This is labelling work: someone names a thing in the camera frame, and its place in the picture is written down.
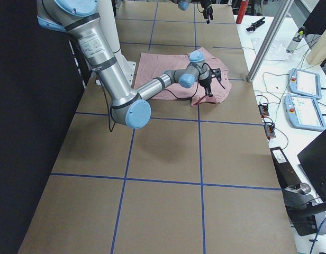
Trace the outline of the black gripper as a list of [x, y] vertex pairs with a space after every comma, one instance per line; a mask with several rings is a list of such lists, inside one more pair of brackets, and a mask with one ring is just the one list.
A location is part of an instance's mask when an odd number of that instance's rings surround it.
[[215, 78], [221, 85], [221, 70], [220, 69], [209, 69], [200, 76], [200, 85], [205, 89], [205, 95], [212, 97], [211, 82]]
[[206, 23], [209, 23], [210, 20], [213, 20], [213, 9], [212, 9], [212, 1], [211, 0], [200, 0], [202, 13], [204, 15], [204, 19]]

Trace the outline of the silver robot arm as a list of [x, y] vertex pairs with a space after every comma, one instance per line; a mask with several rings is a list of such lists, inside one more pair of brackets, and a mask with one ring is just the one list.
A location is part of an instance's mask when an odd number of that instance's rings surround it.
[[[177, 4], [178, 8], [182, 11], [186, 11], [191, 3], [192, 0], [175, 0], [171, 1]], [[210, 24], [210, 21], [213, 21], [213, 7], [211, 0], [199, 0], [194, 1], [196, 3], [197, 10], [202, 13], [204, 20], [207, 24]]]
[[148, 99], [178, 83], [190, 88], [199, 83], [212, 96], [211, 82], [219, 78], [199, 50], [189, 55], [185, 69], [167, 70], [137, 89], [131, 85], [119, 64], [119, 53], [111, 41], [119, 42], [111, 1], [37, 1], [37, 18], [43, 28], [67, 33], [79, 46], [92, 72], [112, 103], [108, 114], [114, 122], [132, 129], [144, 127], [150, 120]]

